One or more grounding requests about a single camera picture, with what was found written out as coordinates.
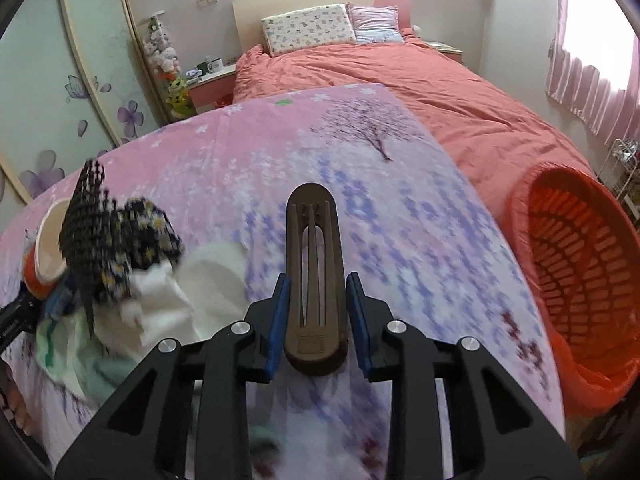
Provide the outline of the green and white towel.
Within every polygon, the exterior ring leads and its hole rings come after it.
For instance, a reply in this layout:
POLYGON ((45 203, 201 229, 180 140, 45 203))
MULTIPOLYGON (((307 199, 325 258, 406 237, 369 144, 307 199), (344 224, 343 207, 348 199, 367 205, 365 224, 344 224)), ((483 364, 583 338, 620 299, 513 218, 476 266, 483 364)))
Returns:
POLYGON ((59 320, 45 318, 38 324, 36 360, 50 379, 95 408, 136 367, 130 356, 111 352, 89 334, 84 310, 59 320))

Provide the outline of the white paper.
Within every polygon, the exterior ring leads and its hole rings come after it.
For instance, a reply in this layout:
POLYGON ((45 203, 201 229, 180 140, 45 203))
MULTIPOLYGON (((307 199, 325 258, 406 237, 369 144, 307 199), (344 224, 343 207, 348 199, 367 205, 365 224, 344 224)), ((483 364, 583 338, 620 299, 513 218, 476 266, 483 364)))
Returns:
POLYGON ((106 348, 139 361, 161 340, 192 344, 244 318, 247 249, 216 240, 175 266, 168 261, 129 275, 131 297, 94 310, 94 332, 106 348))

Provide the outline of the blue tissue pack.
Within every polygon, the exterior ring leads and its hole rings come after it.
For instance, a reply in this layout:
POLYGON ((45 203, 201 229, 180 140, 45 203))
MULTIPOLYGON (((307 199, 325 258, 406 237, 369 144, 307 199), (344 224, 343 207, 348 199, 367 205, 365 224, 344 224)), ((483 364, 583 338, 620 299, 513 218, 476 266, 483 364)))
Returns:
POLYGON ((47 296, 43 304, 44 318, 64 318, 76 309, 78 287, 72 274, 67 274, 47 296))

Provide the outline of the black floral fabric hat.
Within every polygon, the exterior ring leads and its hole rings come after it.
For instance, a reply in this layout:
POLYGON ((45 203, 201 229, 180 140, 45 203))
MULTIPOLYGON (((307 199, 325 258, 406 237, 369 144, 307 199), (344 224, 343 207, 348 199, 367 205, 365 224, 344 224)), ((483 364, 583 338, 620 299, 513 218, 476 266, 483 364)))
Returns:
POLYGON ((120 204, 104 188, 104 168, 86 161, 63 219, 58 247, 74 276, 88 330, 94 310, 131 296, 135 270, 180 261, 184 246, 165 211, 152 200, 134 197, 120 204))

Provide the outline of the floral pink bed sheet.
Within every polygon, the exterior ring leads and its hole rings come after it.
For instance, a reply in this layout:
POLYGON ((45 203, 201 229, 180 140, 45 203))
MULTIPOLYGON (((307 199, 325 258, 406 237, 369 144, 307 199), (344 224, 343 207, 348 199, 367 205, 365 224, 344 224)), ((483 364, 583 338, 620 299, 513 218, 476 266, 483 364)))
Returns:
MULTIPOLYGON (((100 161, 118 200, 166 211, 190 254, 212 240, 246 250, 242 306, 270 296, 285 268, 285 204, 318 182, 336 201, 345 273, 425 335, 481 341, 564 437, 558 374, 540 314, 497 221, 444 149, 382 84, 254 99, 146 134, 100 161), (360 112, 383 126, 386 162, 360 112)), ((248 388, 250 420, 282 446, 273 479, 383 479, 390 385, 370 385, 352 348, 336 374, 307 378, 283 358, 269 386, 248 388)), ((40 370, 29 336, 13 368, 52 464, 94 413, 40 370)))

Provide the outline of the orange plastic laundry basket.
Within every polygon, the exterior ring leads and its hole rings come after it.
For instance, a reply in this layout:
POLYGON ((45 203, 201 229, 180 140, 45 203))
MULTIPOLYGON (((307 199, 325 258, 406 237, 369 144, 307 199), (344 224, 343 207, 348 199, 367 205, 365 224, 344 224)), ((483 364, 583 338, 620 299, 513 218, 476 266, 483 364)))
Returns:
POLYGON ((543 162, 506 201, 501 229, 532 291, 565 411, 597 416, 639 377, 639 235, 595 178, 543 162))

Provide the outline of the floral sliding wardrobe door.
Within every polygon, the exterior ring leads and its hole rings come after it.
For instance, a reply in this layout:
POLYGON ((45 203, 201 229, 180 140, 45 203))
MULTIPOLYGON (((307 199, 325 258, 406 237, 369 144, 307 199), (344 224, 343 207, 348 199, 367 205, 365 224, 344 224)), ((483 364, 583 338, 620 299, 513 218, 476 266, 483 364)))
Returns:
POLYGON ((22 202, 165 122, 127 0, 17 0, 1 23, 1 184, 22 202))

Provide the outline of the coral red duvet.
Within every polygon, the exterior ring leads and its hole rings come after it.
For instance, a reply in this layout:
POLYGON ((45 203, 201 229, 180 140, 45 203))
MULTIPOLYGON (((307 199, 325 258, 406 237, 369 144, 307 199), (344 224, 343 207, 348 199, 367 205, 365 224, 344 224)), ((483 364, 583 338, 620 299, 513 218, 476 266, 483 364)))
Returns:
POLYGON ((401 42, 329 44, 279 56, 258 44, 236 62, 233 99, 382 84, 442 144, 496 217, 530 167, 554 162, 591 170, 570 138, 527 106, 410 30, 404 35, 401 42))

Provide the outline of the hanging plush toys column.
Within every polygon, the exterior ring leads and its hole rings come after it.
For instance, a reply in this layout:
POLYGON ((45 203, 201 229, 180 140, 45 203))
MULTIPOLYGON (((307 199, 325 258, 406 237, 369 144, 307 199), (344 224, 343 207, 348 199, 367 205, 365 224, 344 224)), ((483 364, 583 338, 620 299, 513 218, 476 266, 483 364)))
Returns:
POLYGON ((163 14, 163 11, 157 12, 144 23, 142 48, 160 102, 169 119, 176 122, 193 117, 196 110, 182 76, 177 51, 160 19, 163 14))

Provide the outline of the pink bedside table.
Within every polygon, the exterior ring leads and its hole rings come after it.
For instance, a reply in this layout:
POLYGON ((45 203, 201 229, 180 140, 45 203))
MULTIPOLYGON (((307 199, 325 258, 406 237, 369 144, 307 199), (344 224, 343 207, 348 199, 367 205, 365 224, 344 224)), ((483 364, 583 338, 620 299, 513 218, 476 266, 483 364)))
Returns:
POLYGON ((188 90, 196 112, 203 114, 230 105, 235 77, 235 65, 227 65, 219 72, 201 76, 195 84, 190 84, 188 90))

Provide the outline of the white mug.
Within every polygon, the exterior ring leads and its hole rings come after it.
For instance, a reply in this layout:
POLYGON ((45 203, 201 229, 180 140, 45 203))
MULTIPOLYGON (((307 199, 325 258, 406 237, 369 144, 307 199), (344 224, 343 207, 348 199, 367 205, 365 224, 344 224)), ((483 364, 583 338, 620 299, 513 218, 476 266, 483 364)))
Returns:
POLYGON ((224 63, 221 58, 215 58, 207 62, 207 69, 209 73, 218 73, 224 68, 224 63))

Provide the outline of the pink striped curtain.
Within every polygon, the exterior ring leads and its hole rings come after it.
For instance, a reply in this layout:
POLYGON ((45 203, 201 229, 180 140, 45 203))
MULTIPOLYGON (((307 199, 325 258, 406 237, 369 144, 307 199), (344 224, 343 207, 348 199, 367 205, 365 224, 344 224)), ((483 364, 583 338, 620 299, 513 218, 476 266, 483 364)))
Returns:
POLYGON ((602 142, 639 137, 639 39, 616 0, 558 0, 546 92, 602 142))

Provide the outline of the right side bedside table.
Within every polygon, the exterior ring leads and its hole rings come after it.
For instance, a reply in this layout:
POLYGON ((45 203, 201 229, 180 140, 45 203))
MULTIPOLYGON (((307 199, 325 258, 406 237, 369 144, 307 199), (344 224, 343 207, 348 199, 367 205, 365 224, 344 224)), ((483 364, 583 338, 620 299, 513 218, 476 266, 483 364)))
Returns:
POLYGON ((451 58, 452 60, 460 64, 463 63, 462 50, 456 47, 450 46, 450 44, 445 44, 444 42, 439 42, 439 41, 428 40, 426 44, 433 50, 441 53, 442 55, 445 55, 447 58, 451 58))

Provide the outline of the white floral pillow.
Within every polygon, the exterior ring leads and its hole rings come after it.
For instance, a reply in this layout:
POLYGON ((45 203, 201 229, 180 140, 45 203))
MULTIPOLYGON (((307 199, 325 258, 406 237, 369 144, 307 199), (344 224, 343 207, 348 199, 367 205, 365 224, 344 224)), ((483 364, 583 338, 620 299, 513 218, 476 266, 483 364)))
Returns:
POLYGON ((262 32, 271 56, 330 44, 357 42, 344 3, 267 16, 262 19, 262 32))

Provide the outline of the pink striped pillow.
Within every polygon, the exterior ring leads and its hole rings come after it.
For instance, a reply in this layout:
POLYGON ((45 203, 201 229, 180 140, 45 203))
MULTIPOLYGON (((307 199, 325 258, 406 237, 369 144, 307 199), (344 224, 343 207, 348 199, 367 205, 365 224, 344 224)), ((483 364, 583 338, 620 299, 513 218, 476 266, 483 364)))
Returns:
POLYGON ((356 6, 349 2, 346 10, 358 44, 404 41, 399 28, 398 6, 356 6))

